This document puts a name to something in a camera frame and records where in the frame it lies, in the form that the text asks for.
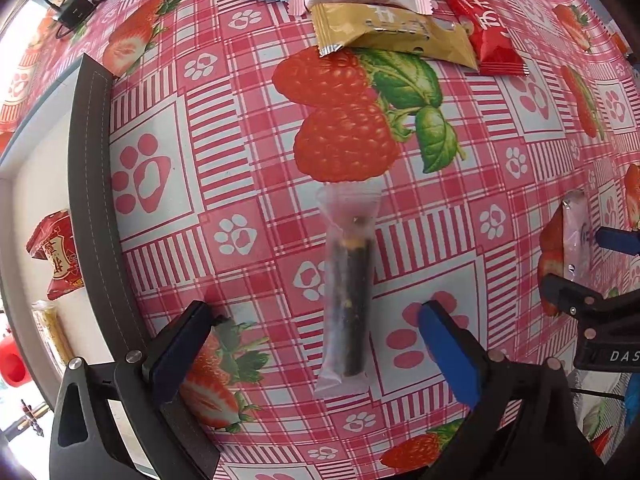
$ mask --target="chocolate snack stick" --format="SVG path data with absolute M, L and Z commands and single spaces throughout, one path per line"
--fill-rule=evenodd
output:
M 334 276 L 335 371 L 345 377 L 364 371 L 367 321 L 371 298 L 372 240 L 342 238 L 332 247 Z

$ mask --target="red object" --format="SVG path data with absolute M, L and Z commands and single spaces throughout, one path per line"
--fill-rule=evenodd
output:
M 476 51 L 481 75 L 528 75 L 507 29 L 488 0 L 446 0 Z
M 431 465 L 439 455 L 438 435 L 427 433 L 414 436 L 402 444 L 385 451 L 380 458 L 380 462 L 387 467 L 394 467 L 404 472 Z
M 31 381 L 14 336 L 10 334 L 0 341 L 0 375 L 5 383 L 14 388 Z
M 596 452 L 597 456 L 601 456 L 602 452 L 607 447 L 607 444 L 609 443 L 610 433 L 611 433 L 611 428 L 607 428 L 599 436 L 597 436 L 591 441 L 591 447 L 593 447 L 593 450 Z
M 293 144 L 298 169 L 318 182 L 367 180 L 385 173 L 400 149 L 377 104 L 318 108 Z
M 378 97 L 358 58 L 347 49 L 320 57 L 316 46 L 305 48 L 279 63 L 272 81 L 290 101 L 317 108 L 370 103 Z
M 49 260 L 53 266 L 47 299 L 55 300 L 84 286 L 69 211 L 58 211 L 44 217 L 29 238 L 26 249 L 32 258 Z

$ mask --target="raspberry print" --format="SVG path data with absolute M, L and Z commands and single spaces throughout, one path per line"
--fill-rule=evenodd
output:
M 376 104 L 319 108 L 302 123 L 293 145 L 298 169 L 318 182 L 367 180 L 399 155 L 386 115 Z
M 345 49 L 324 57 L 316 46 L 301 50 L 276 67 L 272 82 L 290 101 L 318 108 L 370 103 L 377 97 L 358 58 Z

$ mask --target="blue gripper pad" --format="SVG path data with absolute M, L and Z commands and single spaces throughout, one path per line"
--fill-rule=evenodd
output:
M 472 339 L 473 336 L 459 328 L 437 301 L 422 305 L 418 328 L 458 402 L 473 409 L 480 399 L 481 371 L 463 351 L 460 335 L 466 332 Z M 480 344 L 475 343 L 483 352 Z
M 640 237 L 635 231 L 622 231 L 611 227 L 601 227 L 596 231 L 596 242 L 603 249 L 617 253 L 640 254 Z

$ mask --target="green leaf print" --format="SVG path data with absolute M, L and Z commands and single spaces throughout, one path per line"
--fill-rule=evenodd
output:
M 433 68 L 413 54 L 389 50 L 353 50 L 379 94 L 398 109 L 434 108 L 442 104 L 442 90 Z
M 415 117 L 415 134 L 424 163 L 423 173 L 433 173 L 446 168 L 456 153 L 465 160 L 466 155 L 458 144 L 458 137 L 437 108 L 425 106 Z
M 438 444 L 440 445 L 440 451 L 442 452 L 456 434 L 456 431 L 460 426 L 462 426 L 464 421 L 464 418 L 457 418 L 453 422 L 448 422 L 447 424 L 433 428 L 432 430 L 427 431 L 427 433 L 435 433 L 438 436 Z

